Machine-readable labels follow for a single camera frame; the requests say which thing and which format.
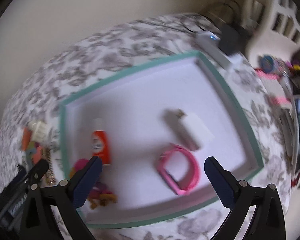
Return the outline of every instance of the pink bracelet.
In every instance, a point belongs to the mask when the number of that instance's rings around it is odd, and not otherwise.
[[[188,195],[192,189],[197,186],[200,179],[200,168],[197,160],[194,158],[191,152],[182,146],[171,144],[172,149],[161,154],[159,159],[159,164],[157,166],[157,170],[163,180],[168,184],[168,186],[177,194],[177,195]],[[190,172],[192,173],[191,180],[189,184],[183,188],[180,188],[178,183],[172,178],[172,176],[167,172],[164,168],[167,164],[167,161],[172,156],[174,152],[182,153],[190,162]]]

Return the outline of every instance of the white wall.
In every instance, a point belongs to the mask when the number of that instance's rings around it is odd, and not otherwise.
[[[8,99],[49,58],[113,25],[197,11],[210,0],[13,0],[0,18],[0,123]]]

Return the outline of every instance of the white chair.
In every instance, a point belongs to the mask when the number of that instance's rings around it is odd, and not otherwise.
[[[298,22],[296,14],[297,6],[292,0],[266,2],[260,25],[246,47],[245,56],[252,67],[259,67],[263,55],[291,60],[300,49],[300,19]]]

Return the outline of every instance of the gray floral pattern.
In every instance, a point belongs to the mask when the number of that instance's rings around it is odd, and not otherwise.
[[[213,28],[196,14],[177,14],[148,18],[117,25],[85,38],[61,52],[38,69],[8,101],[0,127],[0,189],[16,175],[17,165],[25,163],[20,150],[23,127],[32,119],[50,125],[47,145],[51,149],[57,180],[63,179],[59,151],[59,103],[69,95],[115,74],[116,71],[155,58],[198,49],[189,29]],[[266,90],[255,71],[245,60],[231,73],[226,73],[208,55],[224,76],[249,119],[262,151],[265,168],[250,181],[253,186],[277,185],[284,211],[290,200],[290,165],[286,157],[282,132],[271,109]],[[220,201],[200,210],[165,222],[127,229],[91,229],[97,239],[184,240],[210,239],[229,210]],[[71,239],[58,211],[54,211],[65,239]],[[238,234],[242,239],[253,208]]]

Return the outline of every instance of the blue gripper pad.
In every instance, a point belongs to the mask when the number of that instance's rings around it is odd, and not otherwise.
[[[102,171],[102,161],[92,157],[86,166],[71,178],[68,192],[74,208],[82,207]]]
[[[204,172],[223,206],[232,209],[239,193],[238,181],[235,177],[229,171],[224,170],[214,157],[205,160]]]

